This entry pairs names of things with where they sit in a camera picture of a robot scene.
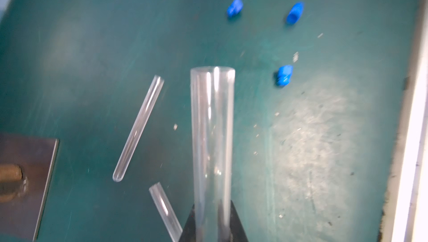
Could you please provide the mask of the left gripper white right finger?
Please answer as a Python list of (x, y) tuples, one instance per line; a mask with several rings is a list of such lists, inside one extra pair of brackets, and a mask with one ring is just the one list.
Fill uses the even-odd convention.
[(230, 214), (230, 231), (231, 242), (248, 242), (244, 227), (241, 223), (236, 207), (231, 201), (231, 214)]

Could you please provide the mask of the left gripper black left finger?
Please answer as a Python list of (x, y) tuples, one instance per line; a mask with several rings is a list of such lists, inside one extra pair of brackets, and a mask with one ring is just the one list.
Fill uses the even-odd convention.
[(196, 222), (195, 222), (195, 206), (192, 206), (189, 216), (183, 227), (179, 242), (195, 242), (196, 241)]

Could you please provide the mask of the clear test tube diagonal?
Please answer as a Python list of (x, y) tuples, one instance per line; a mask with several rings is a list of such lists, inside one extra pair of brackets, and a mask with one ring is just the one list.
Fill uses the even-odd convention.
[(171, 240), (173, 242), (178, 242), (182, 235), (183, 229), (162, 185), (160, 183), (152, 185), (149, 188), (149, 192)]

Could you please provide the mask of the clear test tube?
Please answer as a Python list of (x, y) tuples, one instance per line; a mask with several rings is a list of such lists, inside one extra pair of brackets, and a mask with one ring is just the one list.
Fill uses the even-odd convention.
[(112, 179), (116, 183), (121, 182), (126, 174), (130, 161), (138, 146), (139, 140), (146, 127), (153, 108), (155, 107), (164, 82), (164, 79), (160, 76), (154, 76), (151, 82), (146, 97), (140, 107), (136, 120), (113, 172)]
[(196, 241), (231, 241), (235, 69), (191, 69)]

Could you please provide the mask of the blue stopper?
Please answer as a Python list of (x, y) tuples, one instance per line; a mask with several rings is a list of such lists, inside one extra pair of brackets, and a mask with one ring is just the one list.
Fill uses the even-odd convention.
[(294, 4), (293, 7), (291, 8), (290, 12), (286, 16), (286, 20), (285, 20), (286, 23), (288, 25), (296, 24), (299, 21), (299, 19), (301, 18), (303, 11), (304, 11), (304, 3), (303, 2), (298, 2), (298, 3)]
[(280, 87), (287, 86), (291, 81), (292, 75), (293, 75), (293, 66), (286, 65), (286, 66), (280, 67), (276, 74), (276, 84)]
[(237, 16), (243, 9), (244, 3), (242, 0), (234, 0), (227, 8), (226, 14), (228, 18)]

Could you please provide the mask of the aluminium front rail base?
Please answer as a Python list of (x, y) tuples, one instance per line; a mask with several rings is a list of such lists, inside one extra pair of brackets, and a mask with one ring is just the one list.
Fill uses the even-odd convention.
[(428, 0), (420, 0), (404, 82), (380, 242), (428, 239)]

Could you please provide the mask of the dark tree base plate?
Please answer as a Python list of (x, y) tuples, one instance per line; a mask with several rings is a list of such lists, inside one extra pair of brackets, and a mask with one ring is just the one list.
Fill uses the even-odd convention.
[(59, 140), (1, 134), (1, 233), (37, 239)]

